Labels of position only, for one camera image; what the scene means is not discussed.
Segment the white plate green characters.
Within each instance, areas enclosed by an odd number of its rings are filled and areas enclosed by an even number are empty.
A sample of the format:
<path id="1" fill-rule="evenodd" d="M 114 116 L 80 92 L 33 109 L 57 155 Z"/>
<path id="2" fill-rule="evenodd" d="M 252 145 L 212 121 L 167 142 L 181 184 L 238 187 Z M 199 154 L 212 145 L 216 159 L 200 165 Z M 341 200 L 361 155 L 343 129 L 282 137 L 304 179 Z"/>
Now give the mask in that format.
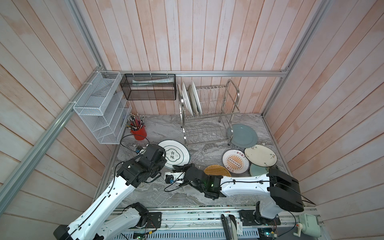
<path id="1" fill-rule="evenodd" d="M 174 170 L 174 166 L 183 166 L 190 163 L 190 153 L 181 143 L 174 140 L 164 140 L 158 145 L 165 149 L 166 160 L 165 167 Z"/>

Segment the cream floral plate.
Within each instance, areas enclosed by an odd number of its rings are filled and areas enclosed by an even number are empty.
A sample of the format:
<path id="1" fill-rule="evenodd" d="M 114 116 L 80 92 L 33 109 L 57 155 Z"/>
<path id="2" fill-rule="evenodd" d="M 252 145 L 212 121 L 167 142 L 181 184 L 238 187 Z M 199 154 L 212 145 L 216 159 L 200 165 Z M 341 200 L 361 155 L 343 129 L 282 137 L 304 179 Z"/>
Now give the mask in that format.
<path id="1" fill-rule="evenodd" d="M 259 167 L 271 167 L 278 161 L 278 157 L 275 152 L 262 145 L 254 145 L 251 148 L 246 148 L 244 153 L 246 158 L 252 164 Z"/>

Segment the steel two-tier dish rack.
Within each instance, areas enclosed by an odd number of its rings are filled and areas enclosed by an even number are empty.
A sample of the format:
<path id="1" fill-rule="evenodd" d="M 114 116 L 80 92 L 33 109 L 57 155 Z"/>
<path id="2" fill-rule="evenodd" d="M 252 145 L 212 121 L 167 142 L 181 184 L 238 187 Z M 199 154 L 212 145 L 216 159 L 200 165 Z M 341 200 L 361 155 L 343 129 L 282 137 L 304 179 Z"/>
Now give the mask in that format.
<path id="1" fill-rule="evenodd" d="M 226 142 L 227 129 L 239 113 L 240 91 L 233 80 L 225 85 L 196 87 L 203 114 L 191 116 L 186 108 L 182 84 L 178 85 L 179 109 L 184 143 L 187 146 Z"/>

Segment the green rim white plate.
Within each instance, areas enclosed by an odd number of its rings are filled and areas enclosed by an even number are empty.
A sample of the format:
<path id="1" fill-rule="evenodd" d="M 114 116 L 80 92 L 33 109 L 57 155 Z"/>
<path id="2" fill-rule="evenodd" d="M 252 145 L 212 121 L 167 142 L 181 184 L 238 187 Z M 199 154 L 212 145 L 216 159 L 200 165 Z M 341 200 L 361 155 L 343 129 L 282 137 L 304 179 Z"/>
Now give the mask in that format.
<path id="1" fill-rule="evenodd" d="M 189 111 L 191 116 L 194 116 L 194 112 L 193 112 L 193 109 L 191 106 L 189 94 L 187 92 L 187 88 L 186 88 L 185 83 L 182 83 L 182 93 L 183 93 L 183 98 L 184 98 L 184 102 L 185 102 L 187 110 Z"/>

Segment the large orange sunburst plate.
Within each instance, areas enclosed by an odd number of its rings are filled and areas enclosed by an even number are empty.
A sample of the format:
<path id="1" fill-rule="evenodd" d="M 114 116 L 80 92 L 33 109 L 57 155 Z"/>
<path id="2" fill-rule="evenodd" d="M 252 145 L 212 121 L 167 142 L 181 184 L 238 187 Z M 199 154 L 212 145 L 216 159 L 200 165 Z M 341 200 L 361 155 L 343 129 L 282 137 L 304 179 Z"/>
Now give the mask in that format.
<path id="1" fill-rule="evenodd" d="M 198 92 L 197 92 L 197 88 L 196 88 L 196 86 L 195 86 L 195 83 L 192 82 L 192 83 L 191 83 L 191 86 L 192 86 L 192 91 L 193 91 L 193 94 L 194 94 L 194 97 L 195 97 L 195 101 L 196 101 L 196 105 L 197 105 L 198 113 L 199 113 L 199 115 L 202 115 L 202 114 L 203 114 L 203 111 L 202 111 L 202 107 L 201 107 L 201 103 L 200 103 L 200 99 L 199 99 L 199 95 L 198 95 Z"/>

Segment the black round plate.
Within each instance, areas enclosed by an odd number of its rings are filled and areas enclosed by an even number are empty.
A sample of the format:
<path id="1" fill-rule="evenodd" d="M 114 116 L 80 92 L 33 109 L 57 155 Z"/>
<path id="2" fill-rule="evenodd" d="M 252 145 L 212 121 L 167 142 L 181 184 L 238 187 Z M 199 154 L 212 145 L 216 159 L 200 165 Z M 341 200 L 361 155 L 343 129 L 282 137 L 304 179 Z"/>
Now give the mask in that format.
<path id="1" fill-rule="evenodd" d="M 192 106 L 192 109 L 194 112 L 194 116 L 198 116 L 199 112 L 198 112 L 198 108 L 197 108 L 197 104 L 196 104 L 195 95 L 194 95 L 194 92 L 192 89 L 192 85 L 189 86 L 188 92 L 189 92 L 190 102 L 191 102 L 191 106 Z"/>

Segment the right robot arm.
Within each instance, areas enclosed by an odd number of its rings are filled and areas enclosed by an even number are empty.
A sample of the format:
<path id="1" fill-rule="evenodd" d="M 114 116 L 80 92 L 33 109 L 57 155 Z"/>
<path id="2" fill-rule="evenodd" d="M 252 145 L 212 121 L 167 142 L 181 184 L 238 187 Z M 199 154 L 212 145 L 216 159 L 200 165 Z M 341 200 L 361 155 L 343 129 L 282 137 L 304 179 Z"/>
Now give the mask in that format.
<path id="1" fill-rule="evenodd" d="M 183 184 L 212 200 L 237 195 L 265 196 L 257 207 L 265 219 L 273 219 L 282 211 L 304 211 L 299 181 L 278 169 L 256 177 L 238 178 L 207 175 L 194 164 L 175 166 L 175 170 L 182 173 Z"/>

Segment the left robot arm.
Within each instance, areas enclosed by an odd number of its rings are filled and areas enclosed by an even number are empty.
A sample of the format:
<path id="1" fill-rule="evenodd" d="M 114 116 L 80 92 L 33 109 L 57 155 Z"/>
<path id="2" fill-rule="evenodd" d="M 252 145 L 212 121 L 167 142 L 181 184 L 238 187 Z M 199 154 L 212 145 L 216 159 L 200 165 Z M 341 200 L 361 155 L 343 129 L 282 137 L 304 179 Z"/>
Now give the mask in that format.
<path id="1" fill-rule="evenodd" d="M 166 150 L 149 144 L 143 154 L 117 164 L 115 177 L 94 203 L 69 226 L 60 225 L 54 236 L 57 240 L 90 240 L 113 210 L 141 183 L 152 183 L 161 176 Z"/>

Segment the yellow woven round plate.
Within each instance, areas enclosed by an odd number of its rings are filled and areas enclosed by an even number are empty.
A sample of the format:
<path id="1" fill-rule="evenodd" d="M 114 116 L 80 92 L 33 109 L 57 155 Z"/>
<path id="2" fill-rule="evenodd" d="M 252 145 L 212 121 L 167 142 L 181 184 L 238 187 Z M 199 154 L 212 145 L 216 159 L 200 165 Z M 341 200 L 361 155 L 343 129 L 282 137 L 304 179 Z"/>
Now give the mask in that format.
<path id="1" fill-rule="evenodd" d="M 231 177 L 231 173 L 225 167 L 220 165 L 210 165 L 204 169 L 204 173 L 212 176 Z"/>

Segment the red pencil cup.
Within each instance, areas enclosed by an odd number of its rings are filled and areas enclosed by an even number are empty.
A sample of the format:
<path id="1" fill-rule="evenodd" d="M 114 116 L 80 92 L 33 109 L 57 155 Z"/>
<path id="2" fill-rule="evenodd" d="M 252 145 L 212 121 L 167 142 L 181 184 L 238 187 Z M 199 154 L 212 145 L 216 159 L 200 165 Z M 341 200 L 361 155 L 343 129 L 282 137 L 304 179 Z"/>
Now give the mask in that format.
<path id="1" fill-rule="evenodd" d="M 131 129 L 131 134 L 137 141 L 145 140 L 147 137 L 147 132 L 144 126 L 137 129 Z"/>

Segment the small orange sunburst plate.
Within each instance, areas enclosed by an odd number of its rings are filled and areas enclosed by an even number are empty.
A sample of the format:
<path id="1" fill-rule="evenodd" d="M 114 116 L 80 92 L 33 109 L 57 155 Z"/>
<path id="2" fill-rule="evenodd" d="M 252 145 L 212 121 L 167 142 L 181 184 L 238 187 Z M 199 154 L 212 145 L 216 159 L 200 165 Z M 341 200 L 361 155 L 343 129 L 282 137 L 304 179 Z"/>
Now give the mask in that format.
<path id="1" fill-rule="evenodd" d="M 244 174 L 250 168 L 250 161 L 240 150 L 227 150 L 223 153 L 222 162 L 224 167 L 231 173 Z"/>

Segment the light green floral plate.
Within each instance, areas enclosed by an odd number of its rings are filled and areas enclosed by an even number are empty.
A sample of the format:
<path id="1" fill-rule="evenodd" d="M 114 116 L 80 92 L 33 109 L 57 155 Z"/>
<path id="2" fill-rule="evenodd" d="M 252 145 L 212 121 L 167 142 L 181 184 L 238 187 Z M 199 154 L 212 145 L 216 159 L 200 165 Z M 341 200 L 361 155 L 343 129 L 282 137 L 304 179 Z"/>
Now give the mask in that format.
<path id="1" fill-rule="evenodd" d="M 268 168 L 260 167 L 254 164 L 251 164 L 249 171 L 252 177 L 261 176 L 269 172 Z"/>

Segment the grey-green round plate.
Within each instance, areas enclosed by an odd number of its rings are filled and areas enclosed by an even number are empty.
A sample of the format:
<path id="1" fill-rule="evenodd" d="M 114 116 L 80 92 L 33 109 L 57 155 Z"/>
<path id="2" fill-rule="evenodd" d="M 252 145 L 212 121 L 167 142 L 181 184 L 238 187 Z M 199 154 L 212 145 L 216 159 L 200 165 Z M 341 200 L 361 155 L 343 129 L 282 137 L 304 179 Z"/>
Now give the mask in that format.
<path id="1" fill-rule="evenodd" d="M 233 124 L 227 129 L 230 143 L 239 148 L 251 148 L 258 143 L 258 135 L 254 129 L 244 124 Z"/>

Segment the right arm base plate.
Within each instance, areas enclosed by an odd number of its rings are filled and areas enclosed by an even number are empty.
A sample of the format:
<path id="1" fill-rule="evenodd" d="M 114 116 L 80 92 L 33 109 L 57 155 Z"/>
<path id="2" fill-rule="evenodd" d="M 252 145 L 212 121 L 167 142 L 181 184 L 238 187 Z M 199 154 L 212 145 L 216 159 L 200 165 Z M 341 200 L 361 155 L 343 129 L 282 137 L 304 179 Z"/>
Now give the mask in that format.
<path id="1" fill-rule="evenodd" d="M 257 217 L 254 210 L 240 210 L 239 216 L 243 226 L 275 226 L 281 225 L 279 216 L 274 219 Z"/>

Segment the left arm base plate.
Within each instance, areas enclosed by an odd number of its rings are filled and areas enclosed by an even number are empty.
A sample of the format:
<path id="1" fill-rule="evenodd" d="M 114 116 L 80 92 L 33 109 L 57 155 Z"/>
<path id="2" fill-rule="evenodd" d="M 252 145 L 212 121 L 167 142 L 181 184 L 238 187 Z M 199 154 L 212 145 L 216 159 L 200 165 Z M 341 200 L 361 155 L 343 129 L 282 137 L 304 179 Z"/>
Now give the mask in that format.
<path id="1" fill-rule="evenodd" d="M 145 228 L 159 229 L 162 223 L 162 213 L 149 212 L 144 220 Z"/>

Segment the black mesh wall basket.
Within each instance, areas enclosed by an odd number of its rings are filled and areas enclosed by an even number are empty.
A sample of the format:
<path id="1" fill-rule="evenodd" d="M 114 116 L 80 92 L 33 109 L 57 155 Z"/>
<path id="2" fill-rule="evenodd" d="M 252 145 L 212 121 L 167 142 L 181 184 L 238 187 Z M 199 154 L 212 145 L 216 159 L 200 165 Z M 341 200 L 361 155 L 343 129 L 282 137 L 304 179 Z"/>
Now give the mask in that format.
<path id="1" fill-rule="evenodd" d="M 120 87 L 129 101 L 174 101 L 177 95 L 174 74 L 124 74 Z"/>

